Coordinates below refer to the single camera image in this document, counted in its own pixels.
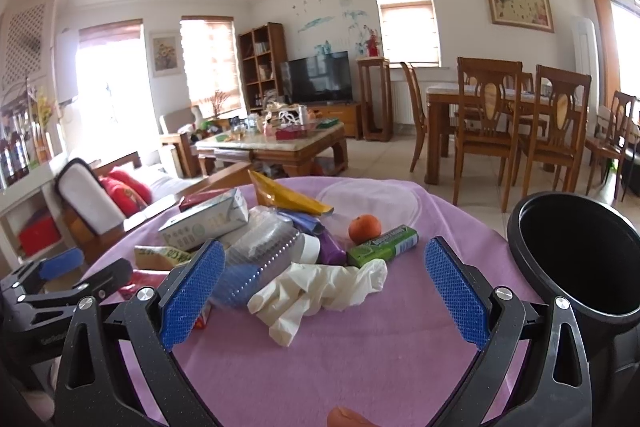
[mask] finger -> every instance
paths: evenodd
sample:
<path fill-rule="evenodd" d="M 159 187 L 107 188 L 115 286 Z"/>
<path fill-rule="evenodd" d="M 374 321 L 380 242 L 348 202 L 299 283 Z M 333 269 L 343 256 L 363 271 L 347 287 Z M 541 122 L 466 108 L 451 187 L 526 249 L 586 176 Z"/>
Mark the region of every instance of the finger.
<path fill-rule="evenodd" d="M 334 407 L 326 418 L 327 427 L 376 427 L 364 416 L 345 407 Z"/>

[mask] television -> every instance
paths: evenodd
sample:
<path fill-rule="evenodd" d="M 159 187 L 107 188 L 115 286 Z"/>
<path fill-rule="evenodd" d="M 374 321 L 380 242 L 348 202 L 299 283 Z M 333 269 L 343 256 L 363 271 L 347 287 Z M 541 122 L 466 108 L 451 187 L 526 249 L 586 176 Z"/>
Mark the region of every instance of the television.
<path fill-rule="evenodd" d="M 347 52 L 290 60 L 280 68 L 284 92 L 292 103 L 353 100 Z"/>

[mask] purple package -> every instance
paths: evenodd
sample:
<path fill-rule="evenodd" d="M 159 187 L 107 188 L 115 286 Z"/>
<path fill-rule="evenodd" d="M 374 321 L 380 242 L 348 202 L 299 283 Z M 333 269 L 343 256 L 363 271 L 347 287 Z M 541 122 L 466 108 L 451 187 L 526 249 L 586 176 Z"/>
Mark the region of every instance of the purple package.
<path fill-rule="evenodd" d="M 318 239 L 320 240 L 318 264 L 333 264 L 335 266 L 347 264 L 347 253 L 338 245 L 334 236 L 328 230 L 324 230 L 318 235 Z"/>

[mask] wooden bookshelf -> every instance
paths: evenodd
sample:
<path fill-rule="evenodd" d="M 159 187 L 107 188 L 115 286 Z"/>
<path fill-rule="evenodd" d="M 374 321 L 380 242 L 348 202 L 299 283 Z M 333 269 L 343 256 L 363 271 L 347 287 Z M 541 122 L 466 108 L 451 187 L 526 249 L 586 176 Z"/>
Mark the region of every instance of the wooden bookshelf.
<path fill-rule="evenodd" d="M 246 107 L 259 112 L 268 89 L 276 89 L 278 96 L 284 94 L 280 64 L 287 62 L 287 47 L 282 24 L 269 22 L 239 35 L 238 51 Z"/>

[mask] round table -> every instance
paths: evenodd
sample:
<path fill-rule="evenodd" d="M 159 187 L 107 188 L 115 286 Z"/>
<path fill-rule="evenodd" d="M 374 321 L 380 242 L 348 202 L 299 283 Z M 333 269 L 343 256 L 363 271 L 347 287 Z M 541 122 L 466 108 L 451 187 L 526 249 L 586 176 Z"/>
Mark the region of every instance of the round table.
<path fill-rule="evenodd" d="M 304 317 L 289 347 L 275 344 L 257 317 L 221 309 L 211 312 L 204 330 L 193 331 L 175 346 L 181 368 L 225 427 L 322 426 L 336 405 L 383 427 L 426 425 L 476 353 L 458 333 L 424 269 L 425 244 L 436 235 L 443 236 L 464 263 L 477 266 L 493 286 L 506 285 L 522 300 L 540 301 L 497 232 L 420 185 L 324 177 L 281 182 L 334 205 L 329 227 L 338 235 L 348 219 L 371 213 L 381 219 L 383 231 L 409 225 L 420 241 L 388 264 L 382 292 L 343 312 L 321 310 Z M 241 190 L 254 206 L 253 187 Z M 158 228 L 177 213 L 171 208 L 132 232 L 87 274 L 119 257 L 133 264 L 135 245 L 162 245 Z M 504 407 L 524 347 L 516 352 L 487 418 Z M 146 413 L 161 419 L 133 358 L 126 349 Z"/>

